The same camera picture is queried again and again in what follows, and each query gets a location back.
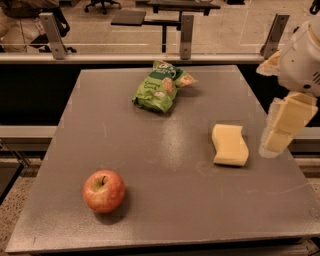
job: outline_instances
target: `apple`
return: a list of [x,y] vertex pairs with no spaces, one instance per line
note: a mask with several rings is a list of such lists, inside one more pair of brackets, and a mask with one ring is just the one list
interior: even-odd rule
[[109,213],[117,209],[126,193],[121,176],[112,170],[100,170],[90,175],[82,188],[87,206],[97,213]]

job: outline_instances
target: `yellow sponge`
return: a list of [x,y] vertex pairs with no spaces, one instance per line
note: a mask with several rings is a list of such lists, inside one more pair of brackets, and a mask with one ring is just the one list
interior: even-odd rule
[[212,142],[217,154],[215,164],[244,166],[249,157],[248,147],[243,140],[242,126],[216,124],[212,130]]

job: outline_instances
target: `office chair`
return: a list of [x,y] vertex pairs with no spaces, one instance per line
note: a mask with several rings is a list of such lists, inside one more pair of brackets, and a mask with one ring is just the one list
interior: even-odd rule
[[[57,23],[60,36],[65,37],[68,32],[70,31],[70,25],[67,22],[66,18],[63,15],[63,12],[60,7],[57,8],[52,8],[52,9],[45,9],[43,12],[52,12],[55,18],[55,21]],[[50,47],[48,46],[49,44],[49,39],[46,34],[44,35],[39,35],[36,39],[34,39],[31,43],[30,46],[33,48],[36,48],[39,50],[39,52],[51,52]],[[75,53],[77,52],[76,49],[72,47],[67,47],[67,50]]]
[[90,6],[95,6],[96,4],[101,4],[102,5],[102,13],[103,14],[106,14],[107,13],[107,8],[105,6],[104,3],[109,3],[111,5],[113,4],[118,4],[119,5],[119,9],[121,9],[121,4],[119,2],[116,2],[116,1],[113,1],[113,0],[91,0],[91,3],[88,4],[85,8],[84,8],[84,11],[85,12],[89,12],[89,8]]

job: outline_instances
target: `chip bag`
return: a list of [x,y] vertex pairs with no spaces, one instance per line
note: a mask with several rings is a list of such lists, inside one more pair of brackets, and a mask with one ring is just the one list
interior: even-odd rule
[[173,104],[177,91],[197,82],[187,72],[164,61],[154,61],[153,71],[139,85],[133,97],[138,107],[166,113]]

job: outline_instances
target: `metal bracket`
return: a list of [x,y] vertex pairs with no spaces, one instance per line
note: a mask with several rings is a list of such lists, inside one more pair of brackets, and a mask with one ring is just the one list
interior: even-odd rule
[[53,13],[41,13],[40,19],[50,42],[53,57],[57,60],[63,60],[68,52],[62,43],[60,32]]
[[191,58],[193,15],[183,13],[181,15],[180,59]]
[[265,59],[268,59],[278,50],[278,45],[289,17],[289,14],[276,14],[267,40],[260,50],[261,55]]

